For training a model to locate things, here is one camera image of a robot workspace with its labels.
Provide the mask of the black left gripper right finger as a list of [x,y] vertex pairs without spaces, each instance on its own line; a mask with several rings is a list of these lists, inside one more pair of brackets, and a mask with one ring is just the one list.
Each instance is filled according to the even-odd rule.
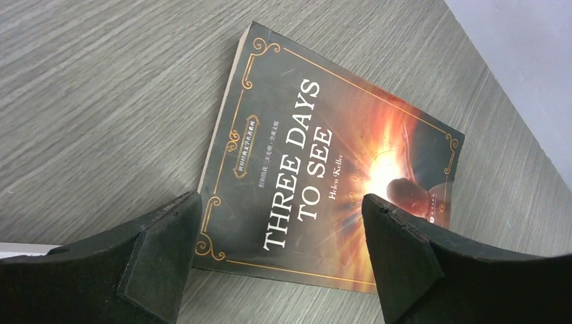
[[375,194],[362,201],[386,323],[570,323],[571,256],[466,238]]

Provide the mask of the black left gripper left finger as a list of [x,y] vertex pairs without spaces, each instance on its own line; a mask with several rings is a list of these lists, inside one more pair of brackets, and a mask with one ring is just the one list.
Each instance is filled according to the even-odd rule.
[[175,323],[202,200],[191,191],[42,256],[1,260],[2,323]]

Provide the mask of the Three Days to See book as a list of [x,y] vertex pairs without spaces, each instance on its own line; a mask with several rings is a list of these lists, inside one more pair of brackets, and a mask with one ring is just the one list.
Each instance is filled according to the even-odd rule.
[[374,293],[362,199],[442,227],[465,136],[252,22],[200,183],[199,269]]

